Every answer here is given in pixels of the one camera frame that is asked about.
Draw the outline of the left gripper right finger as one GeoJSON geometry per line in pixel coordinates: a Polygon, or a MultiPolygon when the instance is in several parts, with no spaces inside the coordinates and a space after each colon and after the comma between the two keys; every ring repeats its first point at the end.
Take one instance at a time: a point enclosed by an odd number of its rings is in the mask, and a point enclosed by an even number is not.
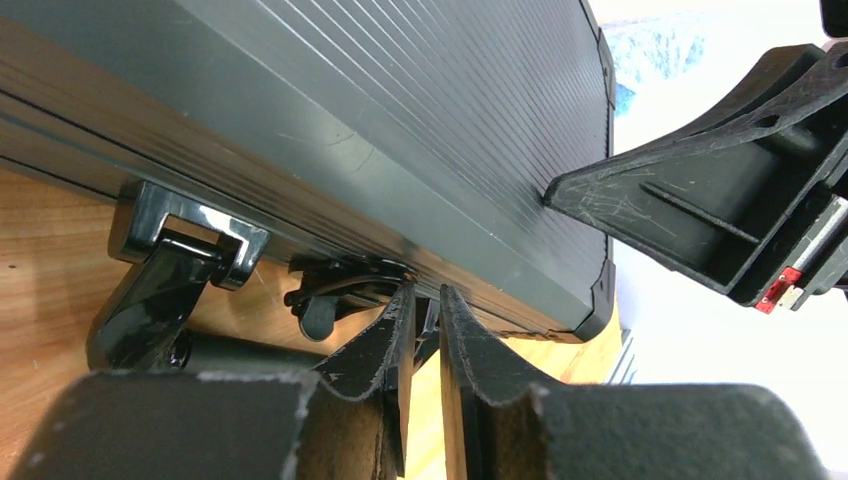
{"type": "Polygon", "coordinates": [[[797,417],[747,384],[565,384],[440,291],[451,479],[825,479],[797,417]]]}

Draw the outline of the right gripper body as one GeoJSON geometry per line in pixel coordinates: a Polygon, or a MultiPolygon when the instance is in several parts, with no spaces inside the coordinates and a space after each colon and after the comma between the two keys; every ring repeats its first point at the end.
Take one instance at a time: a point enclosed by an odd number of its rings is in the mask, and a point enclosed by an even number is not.
{"type": "Polygon", "coordinates": [[[759,61],[774,90],[756,119],[766,172],[755,211],[772,225],[755,262],[763,312],[847,289],[847,4],[820,10],[828,44],[774,47],[759,61]]]}

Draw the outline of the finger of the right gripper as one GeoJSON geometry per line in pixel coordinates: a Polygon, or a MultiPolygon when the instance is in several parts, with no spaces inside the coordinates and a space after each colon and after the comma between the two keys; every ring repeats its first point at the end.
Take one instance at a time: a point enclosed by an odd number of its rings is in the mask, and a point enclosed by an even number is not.
{"type": "Polygon", "coordinates": [[[772,228],[755,211],[766,159],[756,119],[774,90],[758,62],[689,124],[556,177],[547,207],[592,226],[744,306],[772,228]]]}

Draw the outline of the black poker set case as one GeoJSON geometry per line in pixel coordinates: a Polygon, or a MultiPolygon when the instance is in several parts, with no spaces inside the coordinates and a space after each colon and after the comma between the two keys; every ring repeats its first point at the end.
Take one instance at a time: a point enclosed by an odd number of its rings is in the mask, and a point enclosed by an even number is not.
{"type": "Polygon", "coordinates": [[[218,287],[305,272],[308,322],[412,279],[582,343],[612,245],[542,197],[610,152],[613,79],[585,1],[5,1],[1,163],[113,203],[116,259],[179,219],[218,287]]]}

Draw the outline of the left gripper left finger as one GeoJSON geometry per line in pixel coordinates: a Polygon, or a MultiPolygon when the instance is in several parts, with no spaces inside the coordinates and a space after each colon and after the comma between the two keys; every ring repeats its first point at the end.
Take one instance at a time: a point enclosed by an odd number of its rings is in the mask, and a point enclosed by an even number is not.
{"type": "Polygon", "coordinates": [[[310,370],[87,374],[14,479],[395,479],[405,473],[415,287],[310,370]]]}

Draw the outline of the clear plastic bag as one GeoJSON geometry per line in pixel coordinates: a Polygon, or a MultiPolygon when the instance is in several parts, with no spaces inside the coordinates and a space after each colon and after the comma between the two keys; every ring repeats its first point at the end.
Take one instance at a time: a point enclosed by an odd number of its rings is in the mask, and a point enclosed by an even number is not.
{"type": "Polygon", "coordinates": [[[602,26],[615,68],[616,115],[637,97],[701,63],[705,37],[696,13],[622,20],[602,26]]]}

